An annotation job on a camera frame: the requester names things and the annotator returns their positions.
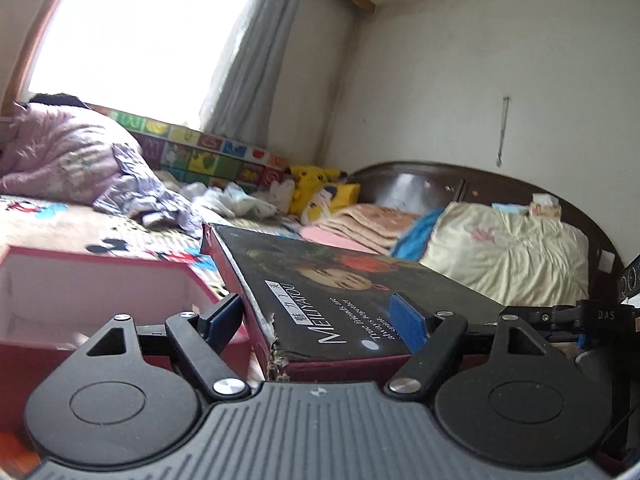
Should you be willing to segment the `grey curtain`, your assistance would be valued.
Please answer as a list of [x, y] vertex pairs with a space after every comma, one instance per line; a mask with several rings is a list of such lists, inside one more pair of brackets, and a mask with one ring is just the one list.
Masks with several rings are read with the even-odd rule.
[[204, 130], [265, 146], [286, 44], [299, 0], [252, 0]]

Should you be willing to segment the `pink purple quilt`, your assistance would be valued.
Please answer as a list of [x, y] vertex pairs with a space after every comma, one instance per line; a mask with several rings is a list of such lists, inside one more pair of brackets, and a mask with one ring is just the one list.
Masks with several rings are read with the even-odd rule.
[[77, 106], [15, 103], [1, 141], [1, 192], [166, 222], [196, 237], [202, 217], [171, 191], [113, 119]]

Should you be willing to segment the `colourful alphabet foam mat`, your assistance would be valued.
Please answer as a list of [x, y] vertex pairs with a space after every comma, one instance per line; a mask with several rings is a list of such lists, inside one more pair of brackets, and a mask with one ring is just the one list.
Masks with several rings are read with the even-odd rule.
[[253, 192], [280, 182], [288, 166], [285, 157], [264, 148], [121, 110], [97, 105], [93, 109], [137, 139], [150, 167], [169, 172], [181, 183], [223, 188], [234, 182]]

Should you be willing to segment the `cartoon mouse bed sheet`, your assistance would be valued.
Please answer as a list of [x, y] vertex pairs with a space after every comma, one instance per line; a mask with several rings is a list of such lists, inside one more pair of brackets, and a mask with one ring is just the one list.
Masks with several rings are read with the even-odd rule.
[[183, 263], [218, 297], [226, 286], [213, 262], [202, 253], [202, 236], [152, 214], [152, 222], [104, 214], [90, 206], [32, 197], [1, 197], [1, 243], [59, 252]]

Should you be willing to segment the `dark wooden headboard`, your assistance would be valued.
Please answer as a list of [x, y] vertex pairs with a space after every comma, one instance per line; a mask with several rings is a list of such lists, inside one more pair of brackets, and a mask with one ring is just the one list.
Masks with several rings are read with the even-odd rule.
[[[360, 185], [361, 203], [424, 216], [451, 202], [490, 206], [494, 203], [527, 205], [538, 186], [484, 170], [443, 162], [382, 162], [350, 174]], [[589, 240], [589, 297], [617, 298], [617, 278], [623, 272], [612, 240], [588, 214], [564, 200], [561, 220], [580, 229]]]

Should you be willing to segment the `dark box lid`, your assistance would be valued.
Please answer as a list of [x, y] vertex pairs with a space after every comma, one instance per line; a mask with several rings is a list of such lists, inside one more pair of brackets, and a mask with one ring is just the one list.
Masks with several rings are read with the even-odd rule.
[[503, 307], [419, 263], [306, 240], [206, 224], [203, 246], [245, 324], [269, 380], [389, 380], [410, 356], [390, 319], [400, 292], [430, 313], [484, 330]]

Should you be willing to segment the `white crumpled cloth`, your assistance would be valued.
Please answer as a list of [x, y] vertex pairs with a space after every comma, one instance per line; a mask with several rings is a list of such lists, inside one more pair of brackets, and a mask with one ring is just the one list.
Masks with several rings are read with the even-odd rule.
[[208, 188], [202, 182], [185, 185], [180, 194], [198, 209], [216, 212], [224, 218], [268, 219], [278, 213], [273, 204], [247, 194], [239, 185], [230, 182], [225, 188]]

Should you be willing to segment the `folded pink blanket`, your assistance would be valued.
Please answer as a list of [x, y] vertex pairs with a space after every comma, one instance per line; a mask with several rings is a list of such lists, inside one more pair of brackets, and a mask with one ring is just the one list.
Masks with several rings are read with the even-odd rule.
[[375, 204], [353, 204], [336, 211], [313, 206], [299, 218], [303, 226], [349, 238], [379, 254], [388, 254], [418, 219], [417, 214]]

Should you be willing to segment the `cream pillow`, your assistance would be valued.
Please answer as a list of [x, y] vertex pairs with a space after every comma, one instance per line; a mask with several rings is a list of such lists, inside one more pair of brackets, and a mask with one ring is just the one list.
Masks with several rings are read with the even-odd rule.
[[558, 219], [451, 203], [422, 266], [514, 307], [553, 307], [589, 297], [589, 240]]

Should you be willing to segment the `yellow pikachu plush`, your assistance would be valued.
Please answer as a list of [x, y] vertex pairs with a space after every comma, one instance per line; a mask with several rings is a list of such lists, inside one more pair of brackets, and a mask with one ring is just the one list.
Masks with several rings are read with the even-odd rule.
[[289, 166], [285, 173], [294, 181], [288, 214], [299, 218], [303, 224], [328, 218], [357, 203], [360, 185], [347, 183], [345, 171], [298, 165]]

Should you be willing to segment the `pink cardboard box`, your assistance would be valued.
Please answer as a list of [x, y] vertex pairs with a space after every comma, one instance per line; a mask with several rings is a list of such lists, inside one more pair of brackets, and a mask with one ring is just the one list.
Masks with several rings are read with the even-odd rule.
[[160, 325], [221, 299], [186, 264], [9, 246], [1, 252], [1, 430], [21, 436], [28, 396], [114, 315]]

